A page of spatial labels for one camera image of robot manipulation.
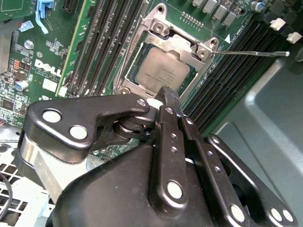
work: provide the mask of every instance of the white slot latch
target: white slot latch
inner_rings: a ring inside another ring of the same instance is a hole
[[[302,38],[302,35],[300,35],[297,32],[288,34],[288,38],[286,39],[291,44],[295,44],[299,39]]]
[[[285,24],[284,20],[282,20],[281,18],[277,18],[276,20],[272,20],[270,22],[270,27],[275,31],[279,31],[284,24]]]

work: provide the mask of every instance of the screw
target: screw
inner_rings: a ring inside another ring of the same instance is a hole
[[[174,181],[169,181],[167,183],[167,191],[175,199],[180,199],[183,195],[181,187]]]
[[[291,215],[287,210],[284,209],[284,210],[283,210],[283,214],[284,214],[284,217],[285,217],[287,220],[289,220],[290,222],[293,222],[293,221],[294,221],[292,215]]]
[[[194,122],[193,122],[191,119],[189,119],[189,118],[187,118],[186,121],[187,121],[189,124],[194,124]]]
[[[153,29],[155,30],[155,32],[161,33],[161,32],[163,32],[164,26],[162,23],[156,23],[154,25]]]
[[[127,88],[121,89],[121,94],[125,95],[125,94],[129,94],[129,93],[130,93],[129,89],[127,89]]]
[[[98,150],[93,151],[93,155],[98,155],[100,152]]]
[[[236,220],[239,222],[243,222],[245,220],[245,216],[242,210],[235,204],[231,205],[232,215],[235,217]]]
[[[169,107],[166,107],[165,110],[170,113],[170,114],[173,114],[174,112],[172,111],[172,109],[170,109]]]
[[[219,167],[217,167],[217,166],[215,166],[214,169],[215,169],[215,171],[216,171],[217,173],[219,173],[219,172],[221,171],[221,169],[220,169]]]
[[[47,110],[42,114],[44,120],[50,123],[56,123],[61,120],[61,115],[54,110]]]
[[[141,98],[137,100],[137,103],[139,103],[141,106],[146,106],[145,101]]]
[[[87,137],[87,131],[82,126],[72,126],[70,129],[70,135],[76,139],[82,140]]]
[[[281,214],[275,209],[275,208],[271,208],[270,212],[272,214],[272,216],[277,220],[277,221],[282,221],[282,216]]]
[[[216,137],[214,137],[214,136],[213,136],[213,141],[214,141],[215,143],[220,143],[219,140],[218,140]]]
[[[176,153],[177,151],[178,151],[177,148],[171,147],[171,152],[172,152],[172,153]]]
[[[170,136],[171,136],[173,139],[176,139],[176,138],[177,138],[177,135],[174,134],[174,133],[172,133]]]

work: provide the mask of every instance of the black ram slot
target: black ram slot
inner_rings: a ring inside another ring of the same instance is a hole
[[[278,47],[279,42],[275,42],[274,47]],[[206,114],[205,121],[203,124],[200,125],[199,130],[201,132],[205,131],[209,125],[216,119],[220,113],[224,110],[224,108],[237,97],[241,89],[245,86],[245,84],[254,76],[254,74],[258,71],[259,66],[263,64],[266,61],[273,62],[274,59],[265,59],[265,58],[259,58],[258,61],[255,62],[254,66],[248,73],[246,74],[245,78],[240,80],[237,87],[234,89],[234,91],[230,91],[228,94],[225,95],[223,99],[220,100],[220,102],[217,103],[217,106],[214,108],[214,110],[210,113]]]
[[[256,36],[259,37],[264,31],[262,29],[258,30],[256,33]],[[247,40],[247,47],[243,48],[244,50],[255,50],[255,48],[258,48],[261,39],[255,39],[252,38],[250,40]],[[219,73],[220,79],[217,80],[217,82],[212,84],[212,89],[208,90],[207,96],[205,95],[205,98],[200,100],[199,106],[196,107],[194,111],[192,111],[191,116],[194,121],[197,121],[198,118],[201,116],[202,113],[204,113],[205,109],[207,108],[207,105],[219,94],[221,89],[226,86],[226,83],[231,77],[234,77],[234,74],[238,72],[237,70],[241,70],[242,68],[245,68],[243,66],[243,63],[249,56],[233,56],[232,60],[227,64],[226,68],[222,70],[222,72]]]
[[[110,51],[113,48],[113,46],[117,45],[115,38],[119,33],[119,30],[121,29],[121,25],[123,23],[124,20],[124,15],[127,14],[127,11],[129,10],[129,6],[130,6],[131,0],[127,0],[124,4],[119,4],[119,9],[118,12],[115,13],[115,15],[117,15],[116,17],[114,17],[114,21],[112,22],[112,24],[109,27],[109,31],[107,32],[107,35],[105,37],[105,45],[103,45],[102,51],[100,54],[98,54],[98,62],[97,62],[97,66],[94,69],[93,73],[92,73],[92,79],[89,81],[88,83],[88,96],[91,96],[93,88],[96,85],[97,79],[100,76],[102,69],[105,65],[105,63],[107,62],[107,57],[110,55]]]
[[[276,51],[281,41],[259,22],[251,22],[230,50]],[[203,133],[241,92],[268,58],[225,55],[184,110]]]
[[[134,20],[136,19],[144,1],[143,0],[135,0],[133,1],[134,5],[131,6],[130,11],[129,11],[129,17],[128,19],[125,21],[126,26],[123,27],[123,29],[121,29],[121,33],[119,35],[119,38],[117,39],[116,43],[118,43],[118,45],[115,45],[114,48],[112,49],[112,60],[110,61],[110,64],[107,67],[106,73],[104,74],[104,76],[102,77],[102,80],[99,82],[98,84],[98,88],[96,89],[96,95],[101,95],[102,91],[106,85],[106,82],[109,78],[109,76],[112,74],[113,70],[114,70],[114,65],[119,57],[119,54],[122,50],[123,45],[125,44],[129,33],[132,29]]]
[[[103,38],[105,33],[107,32],[106,27],[110,23],[111,15],[115,12],[117,5],[118,4],[116,0],[110,1],[109,9],[105,11],[105,16],[103,17],[103,20],[100,21],[100,23],[98,24],[97,35],[93,42],[92,48],[88,52],[89,57],[86,61],[85,67],[83,67],[84,71],[82,72],[81,80],[79,80],[79,82],[76,83],[78,88],[80,88],[81,90],[84,88],[84,85],[87,81],[90,70],[95,62],[95,59],[98,56],[100,49],[103,47]]]
[[[82,72],[81,70],[84,68],[83,66],[87,63],[85,61],[85,56],[90,52],[91,43],[97,38],[98,30],[102,22],[106,19],[106,12],[109,10],[111,0],[99,0],[97,5],[94,8],[94,13],[92,16],[92,20],[89,24],[89,30],[87,36],[85,38],[84,43],[82,44],[82,49],[79,53],[75,68],[73,70],[72,75],[67,80],[67,85],[73,86],[77,81],[81,80]]]
[[[259,25],[255,25],[250,23],[246,28],[245,32],[237,39],[237,41],[231,46],[230,50],[241,50],[241,48],[247,42],[247,38],[249,34],[254,34],[258,29]],[[208,76],[206,82],[199,89],[198,93],[191,100],[191,102],[186,106],[184,112],[188,114],[192,114],[195,111],[196,107],[199,106],[200,102],[205,99],[208,92],[212,89],[214,84],[216,84],[217,80],[220,79],[220,76],[224,74],[225,70],[228,68],[227,66],[233,62],[236,56],[234,55],[225,55],[221,58],[217,67],[213,70],[213,72]]]
[[[256,51],[266,51],[271,52],[274,49],[274,41],[273,37],[270,35],[266,36],[265,42],[261,43],[260,46],[262,48],[257,48]],[[203,118],[200,117],[198,119],[199,129],[205,130],[207,126],[213,120],[214,117],[220,113],[221,110],[228,104],[232,99],[243,89],[246,82],[254,76],[254,74],[259,69],[259,66],[268,60],[264,57],[255,57],[249,56],[245,60],[245,65],[243,65],[240,70],[236,71],[235,74],[232,75],[231,82],[225,87],[225,89],[218,95],[209,105],[209,108],[203,111]]]

